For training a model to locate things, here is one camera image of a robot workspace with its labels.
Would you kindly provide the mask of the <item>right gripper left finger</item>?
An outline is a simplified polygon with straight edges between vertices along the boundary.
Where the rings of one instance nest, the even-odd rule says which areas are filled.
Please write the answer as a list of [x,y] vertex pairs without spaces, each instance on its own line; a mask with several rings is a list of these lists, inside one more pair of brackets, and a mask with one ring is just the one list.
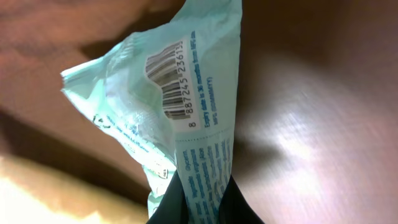
[[174,173],[157,210],[146,224],[188,224],[188,208],[178,173]]

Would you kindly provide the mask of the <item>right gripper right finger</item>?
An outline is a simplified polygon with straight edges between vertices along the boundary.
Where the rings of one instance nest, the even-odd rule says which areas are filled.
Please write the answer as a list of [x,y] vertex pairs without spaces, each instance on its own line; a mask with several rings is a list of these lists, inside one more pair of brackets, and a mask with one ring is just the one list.
[[229,179],[229,183],[220,204],[219,223],[264,224],[243,197],[243,194],[233,177],[230,177]]

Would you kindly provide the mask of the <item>light teal wipes pack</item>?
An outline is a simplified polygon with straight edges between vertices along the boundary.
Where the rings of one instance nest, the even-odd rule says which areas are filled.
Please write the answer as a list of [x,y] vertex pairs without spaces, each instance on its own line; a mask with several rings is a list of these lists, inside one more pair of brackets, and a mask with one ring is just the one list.
[[149,214],[172,176],[190,223],[217,223],[231,176],[241,0],[187,0],[174,18],[64,70],[63,94],[142,166]]

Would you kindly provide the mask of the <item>yellow chips bag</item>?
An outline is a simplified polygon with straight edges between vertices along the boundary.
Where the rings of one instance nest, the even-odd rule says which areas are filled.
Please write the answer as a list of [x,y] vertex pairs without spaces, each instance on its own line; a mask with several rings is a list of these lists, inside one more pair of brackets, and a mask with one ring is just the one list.
[[147,209],[53,168],[1,157],[1,223],[146,223]]

